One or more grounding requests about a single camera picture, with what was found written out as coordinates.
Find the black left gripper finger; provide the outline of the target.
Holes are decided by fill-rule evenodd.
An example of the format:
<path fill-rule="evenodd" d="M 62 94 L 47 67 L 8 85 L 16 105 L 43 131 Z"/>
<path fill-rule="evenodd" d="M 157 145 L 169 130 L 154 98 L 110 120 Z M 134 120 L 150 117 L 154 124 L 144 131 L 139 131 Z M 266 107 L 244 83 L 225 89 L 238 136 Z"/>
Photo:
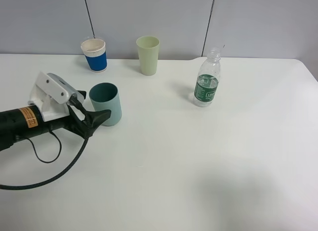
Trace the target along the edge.
<path fill-rule="evenodd" d="M 84 139 L 90 138 L 94 132 L 111 116 L 111 110 L 86 111 L 81 121 L 81 132 Z"/>
<path fill-rule="evenodd" d="M 86 98 L 86 91 L 82 90 L 75 90 L 74 93 L 74 106 L 75 107 L 80 107 L 84 103 Z"/>

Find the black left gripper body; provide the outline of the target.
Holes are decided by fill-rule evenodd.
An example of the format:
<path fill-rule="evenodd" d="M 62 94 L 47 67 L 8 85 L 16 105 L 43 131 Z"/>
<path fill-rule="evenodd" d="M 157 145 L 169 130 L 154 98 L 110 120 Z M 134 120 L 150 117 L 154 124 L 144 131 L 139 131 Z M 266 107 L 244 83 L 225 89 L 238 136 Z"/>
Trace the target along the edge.
<path fill-rule="evenodd" d="M 69 115 L 63 118 L 51 120 L 47 122 L 48 131 L 54 131 L 59 128 L 68 130 L 82 138 L 87 138 L 87 124 L 78 118 L 73 109 L 67 106 Z"/>

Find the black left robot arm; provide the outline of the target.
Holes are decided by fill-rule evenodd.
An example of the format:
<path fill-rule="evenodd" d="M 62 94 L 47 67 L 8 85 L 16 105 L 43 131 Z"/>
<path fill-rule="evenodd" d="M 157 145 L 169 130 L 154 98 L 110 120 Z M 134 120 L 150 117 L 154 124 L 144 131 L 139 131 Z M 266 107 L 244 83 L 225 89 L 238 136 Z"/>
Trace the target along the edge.
<path fill-rule="evenodd" d="M 89 138 L 95 130 L 108 120 L 111 111 L 86 111 L 78 96 L 72 95 L 67 104 L 69 115 L 45 122 L 36 105 L 0 113 L 0 150 L 10 148 L 14 143 L 39 136 L 60 128 L 82 138 Z"/>

